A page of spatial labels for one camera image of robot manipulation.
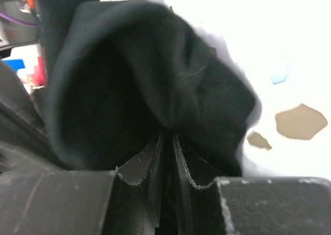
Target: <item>cloth fold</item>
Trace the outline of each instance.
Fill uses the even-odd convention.
[[[49,83],[52,147],[73,169],[111,169],[160,130],[241,175],[235,152],[255,97],[167,7],[90,2],[74,15]]]

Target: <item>brown patch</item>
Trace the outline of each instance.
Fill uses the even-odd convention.
[[[327,126],[323,114],[304,104],[277,113],[275,119],[277,132],[292,139],[310,140]]]
[[[214,54],[215,56],[217,56],[217,50],[214,47],[209,47],[209,49],[210,49],[210,52],[212,54]]]
[[[247,141],[250,145],[258,147],[260,149],[272,149],[268,140],[266,140],[264,137],[261,136],[261,134],[257,133],[256,131],[253,131],[247,136]]]

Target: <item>black garment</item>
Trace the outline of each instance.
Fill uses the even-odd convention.
[[[79,6],[48,89],[46,121],[73,169],[111,169],[155,129],[181,134],[227,175],[255,98],[191,27],[145,0]]]

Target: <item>blue object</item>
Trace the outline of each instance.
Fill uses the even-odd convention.
[[[278,84],[278,83],[282,83],[282,82],[286,81],[288,75],[289,75],[288,73],[273,75],[273,76],[271,76],[271,81],[273,82],[274,85]]]
[[[15,60],[2,60],[5,64],[11,67],[16,73],[19,69],[25,68],[24,62],[22,59]]]

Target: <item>cable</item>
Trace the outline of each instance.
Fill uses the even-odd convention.
[[[5,13],[3,13],[2,11],[0,11],[0,17],[10,21],[10,22],[13,22],[15,24],[20,24],[20,25],[24,25],[24,26],[29,26],[29,27],[38,27],[39,25],[38,24],[35,24],[35,23],[30,23],[30,22],[26,22],[26,21],[21,21],[19,19],[16,19],[14,17],[11,17]]]

